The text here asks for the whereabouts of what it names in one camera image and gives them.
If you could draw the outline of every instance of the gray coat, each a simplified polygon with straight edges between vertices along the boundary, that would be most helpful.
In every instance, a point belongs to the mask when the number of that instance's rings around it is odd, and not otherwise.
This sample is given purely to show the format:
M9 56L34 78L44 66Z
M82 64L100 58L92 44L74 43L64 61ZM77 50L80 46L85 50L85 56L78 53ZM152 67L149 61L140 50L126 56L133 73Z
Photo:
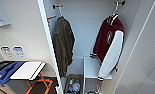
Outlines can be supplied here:
M53 46L60 76L65 76L67 66L72 63L74 35L69 22L59 17L53 34Z

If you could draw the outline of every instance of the closet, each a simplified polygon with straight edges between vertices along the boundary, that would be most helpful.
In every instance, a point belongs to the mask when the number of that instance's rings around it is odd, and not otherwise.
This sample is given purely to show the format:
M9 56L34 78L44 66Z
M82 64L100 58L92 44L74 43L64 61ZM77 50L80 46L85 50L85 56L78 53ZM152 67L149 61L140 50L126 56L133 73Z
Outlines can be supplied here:
M75 36L73 62L68 67L67 74L84 73L84 58L89 57L91 47L102 21L113 12L115 8L113 2L113 0L44 0L46 16L57 16L56 18L58 18L62 14L70 22ZM52 5L63 5L61 14L59 13L59 8L53 10ZM149 51L154 47L141 48L148 44L146 39L143 41L144 45L142 45L141 39L143 40L148 35L152 35L147 33L147 29L145 28L148 27L148 24L151 25L151 28L155 28L150 20L150 18L155 20L152 17L152 15L155 16L154 11L155 0L126 0L124 6L118 7L116 13L119 14L119 19L124 25L124 47L116 67L118 71L113 71L112 79L104 80L101 84L102 94L139 94L138 92L143 92L143 88L149 82L149 80L145 81L145 79L148 78L152 69L155 68L155 63L152 63L150 67L147 66L149 62L146 60L155 62L155 58L153 57L155 49ZM145 51L151 54L140 56L140 53L137 51L142 54L145 54Z
M125 5L119 5L116 11L124 26L124 43L140 2L140 0L127 0ZM74 33L73 62L69 65L67 74L84 74L84 58L90 57L102 22L115 10L114 0L43 0L43 3L46 17L49 18L48 25L52 38L55 22L61 15L69 21ZM53 5L63 6L53 9ZM103 81L102 86L105 87L102 89L103 94L108 90L110 82L111 80Z
M64 94L52 44L57 19L63 15L69 21L75 38L67 75L84 75L84 62L102 22L115 9L114 1L0 0L11 23L0 27L0 48L8 46L13 53L8 57L0 49L0 61L46 62L42 74L57 77L57 93ZM53 5L63 5L61 12ZM155 94L155 0L125 0L116 13L124 26L123 49L112 79L101 82L100 94ZM14 53L15 46L23 48L25 57Z

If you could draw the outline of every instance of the shelf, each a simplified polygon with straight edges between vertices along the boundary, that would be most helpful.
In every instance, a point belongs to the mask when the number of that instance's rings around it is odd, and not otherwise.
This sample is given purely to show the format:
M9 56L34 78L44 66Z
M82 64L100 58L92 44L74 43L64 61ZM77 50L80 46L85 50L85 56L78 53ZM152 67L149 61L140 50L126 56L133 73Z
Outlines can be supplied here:
M84 57L84 77L97 78L100 70L100 63L97 58ZM109 74L105 79L112 79Z

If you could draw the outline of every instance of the folding stand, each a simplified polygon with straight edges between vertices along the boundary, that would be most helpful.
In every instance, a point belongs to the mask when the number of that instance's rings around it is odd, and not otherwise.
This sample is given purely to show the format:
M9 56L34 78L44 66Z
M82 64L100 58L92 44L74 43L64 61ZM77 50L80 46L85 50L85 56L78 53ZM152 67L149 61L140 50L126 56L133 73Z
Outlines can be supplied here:
M26 92L26 94L29 94L29 93L30 93L30 91L32 90L32 88L33 88L33 86L35 85L36 82L43 82L43 83L45 84L46 88L47 88L44 94L48 94L48 92L49 92L49 90L50 90L50 88L51 88L51 85L52 85L53 81L50 80L50 79L44 79L41 73L39 73L39 75L40 75L41 79L35 80L34 83L33 83L32 85L30 85L29 80L27 80L27 83L28 83L28 85L29 85L30 88L29 88L29 90Z

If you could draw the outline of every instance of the red jacket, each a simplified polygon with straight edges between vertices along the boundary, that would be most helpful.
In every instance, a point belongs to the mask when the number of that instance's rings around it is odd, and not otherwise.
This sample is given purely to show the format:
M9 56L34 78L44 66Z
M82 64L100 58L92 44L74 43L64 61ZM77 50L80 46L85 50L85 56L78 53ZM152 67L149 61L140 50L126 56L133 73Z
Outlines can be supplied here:
M115 31L120 30L124 32L124 27L120 20L118 19L118 15L114 15L113 17L106 18L99 30L94 48L93 54L91 56L98 56L100 61L103 62L103 59L111 45L111 42L114 38Z

